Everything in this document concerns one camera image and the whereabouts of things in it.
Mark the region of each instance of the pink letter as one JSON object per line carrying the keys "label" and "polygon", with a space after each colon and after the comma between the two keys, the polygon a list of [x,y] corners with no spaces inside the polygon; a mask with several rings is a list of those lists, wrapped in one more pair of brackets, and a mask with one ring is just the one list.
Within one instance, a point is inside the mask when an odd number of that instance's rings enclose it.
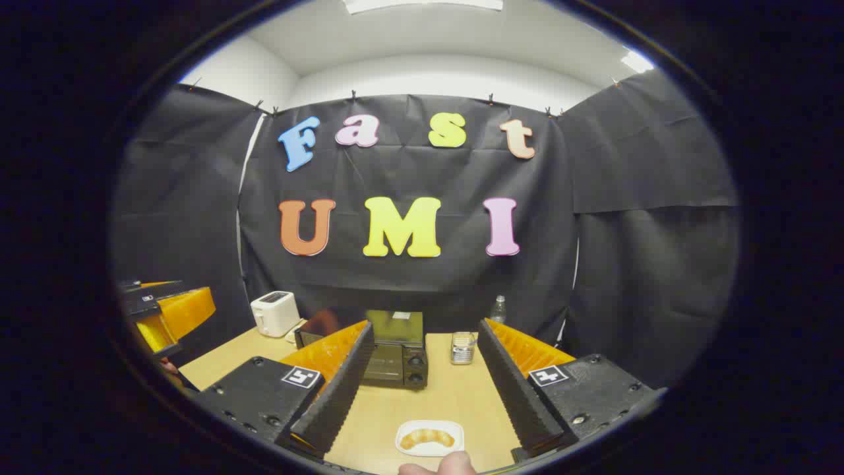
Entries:
{"label": "pink letter", "polygon": [[513,208],[516,201],[510,198],[489,198],[484,200],[484,208],[490,211],[490,245],[486,247],[489,255],[519,254],[519,245],[513,242]]}
{"label": "pink letter", "polygon": [[338,144],[354,145],[359,147],[372,147],[378,142],[378,117],[359,115],[352,116],[343,121],[343,125],[334,137]]}

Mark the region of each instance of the water bottle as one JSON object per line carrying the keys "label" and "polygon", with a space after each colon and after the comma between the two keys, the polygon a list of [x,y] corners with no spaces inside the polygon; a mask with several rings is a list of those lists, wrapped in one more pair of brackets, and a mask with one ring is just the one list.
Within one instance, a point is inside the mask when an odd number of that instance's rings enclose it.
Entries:
{"label": "water bottle", "polygon": [[490,312],[490,320],[498,323],[504,323],[507,319],[507,307],[504,305],[504,296],[499,295],[495,298],[495,305],[492,306]]}

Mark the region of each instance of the black fabric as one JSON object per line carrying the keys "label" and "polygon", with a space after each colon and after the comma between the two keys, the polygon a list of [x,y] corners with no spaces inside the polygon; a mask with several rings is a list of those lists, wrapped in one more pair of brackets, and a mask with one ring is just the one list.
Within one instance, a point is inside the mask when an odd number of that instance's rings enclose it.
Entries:
{"label": "black fabric", "polygon": [[210,287],[217,311],[170,360],[190,361],[255,325],[237,261],[237,189],[260,112],[176,86],[128,143],[111,229],[116,279]]}
{"label": "black fabric", "polygon": [[[437,112],[466,118],[467,142],[436,148],[428,140]],[[379,118],[379,141],[370,148],[342,146],[334,135],[355,114]],[[278,137],[310,116],[313,159],[287,172]],[[533,129],[528,161],[507,149],[498,126],[521,119]],[[425,313],[427,331],[473,330],[489,315],[495,296],[507,299],[508,323],[533,333],[557,321],[571,291],[575,258],[569,166],[555,120],[517,106],[443,96],[378,96],[303,106],[262,125],[246,168],[240,201],[243,259],[251,298],[271,290],[294,292],[300,312],[331,306],[407,309]],[[370,212],[364,202],[390,197],[404,216],[418,197],[442,202],[436,235],[441,255],[366,257]],[[489,257],[489,213],[483,201],[508,197],[521,253]],[[279,203],[306,203],[300,236],[314,230],[314,199],[333,199],[327,247],[296,256],[281,246]]]}
{"label": "black fabric", "polygon": [[563,349],[602,353],[653,388],[674,385],[722,318],[739,257],[738,223],[730,207],[578,216]]}
{"label": "black fabric", "polygon": [[717,139],[656,69],[589,97],[559,123],[576,213],[737,204]]}

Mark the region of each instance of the bread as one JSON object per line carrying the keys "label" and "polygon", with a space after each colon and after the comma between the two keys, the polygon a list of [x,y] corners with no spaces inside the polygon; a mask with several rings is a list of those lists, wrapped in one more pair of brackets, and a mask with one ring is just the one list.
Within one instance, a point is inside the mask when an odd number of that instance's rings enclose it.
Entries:
{"label": "bread", "polygon": [[454,438],[444,430],[416,429],[402,438],[401,446],[405,450],[410,450],[414,445],[424,442],[439,442],[446,447],[451,447],[454,445]]}

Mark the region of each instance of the white plate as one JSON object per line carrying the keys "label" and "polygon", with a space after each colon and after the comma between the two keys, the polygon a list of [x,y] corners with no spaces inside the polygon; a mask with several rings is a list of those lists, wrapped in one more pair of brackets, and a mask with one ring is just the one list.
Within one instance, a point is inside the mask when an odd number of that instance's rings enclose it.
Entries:
{"label": "white plate", "polygon": [[[414,445],[410,450],[402,448],[401,443],[404,436],[416,429],[436,429],[447,432],[454,439],[451,447],[446,447],[439,442],[424,442]],[[463,450],[463,426],[452,421],[407,421],[398,428],[396,433],[396,448],[403,454],[417,457],[443,457],[448,454]]]}

